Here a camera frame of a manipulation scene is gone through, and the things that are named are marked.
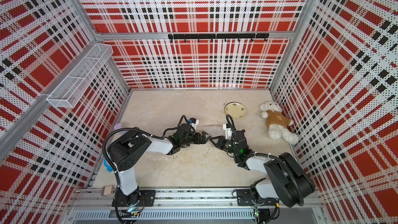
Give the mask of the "cream dinner plate black characters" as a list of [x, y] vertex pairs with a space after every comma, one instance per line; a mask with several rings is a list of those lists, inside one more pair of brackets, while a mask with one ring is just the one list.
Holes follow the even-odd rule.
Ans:
[[224, 107], [224, 112], [233, 119], [241, 119], [247, 115], [247, 108], [242, 103], [230, 102]]

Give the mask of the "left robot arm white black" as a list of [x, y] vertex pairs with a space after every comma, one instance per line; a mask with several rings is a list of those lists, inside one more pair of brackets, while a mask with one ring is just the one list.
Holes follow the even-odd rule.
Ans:
[[111, 132], [103, 142], [102, 153], [117, 182], [113, 206], [134, 206], [145, 200], [135, 178], [135, 166], [145, 153], [174, 155], [182, 148], [206, 144], [210, 135], [197, 132], [196, 126], [188, 121], [167, 128], [162, 136], [150, 134], [137, 127]]

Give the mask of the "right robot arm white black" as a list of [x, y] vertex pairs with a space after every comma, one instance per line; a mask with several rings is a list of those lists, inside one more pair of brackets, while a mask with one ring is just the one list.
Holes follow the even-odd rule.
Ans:
[[226, 152], [239, 168], [265, 174], [265, 178], [251, 184], [247, 192], [237, 191], [238, 204], [264, 206], [276, 201], [287, 207], [303, 206], [304, 199], [315, 192], [315, 184], [293, 156], [288, 152], [275, 156], [250, 149], [245, 131], [236, 130], [230, 115], [226, 115], [226, 120], [225, 136], [208, 134], [206, 140]]

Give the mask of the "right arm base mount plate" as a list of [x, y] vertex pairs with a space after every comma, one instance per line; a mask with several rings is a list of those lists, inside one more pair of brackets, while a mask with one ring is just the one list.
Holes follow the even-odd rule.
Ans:
[[238, 206], [274, 206], [279, 204], [275, 198], [261, 198], [252, 189], [235, 189], [232, 196], [237, 200]]

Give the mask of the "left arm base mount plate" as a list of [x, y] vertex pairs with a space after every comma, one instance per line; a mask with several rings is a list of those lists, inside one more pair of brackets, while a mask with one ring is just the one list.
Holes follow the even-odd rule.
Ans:
[[155, 190], [135, 190], [130, 195], [126, 196], [123, 192], [117, 188], [115, 197], [112, 202], [112, 207], [152, 207], [155, 200]]

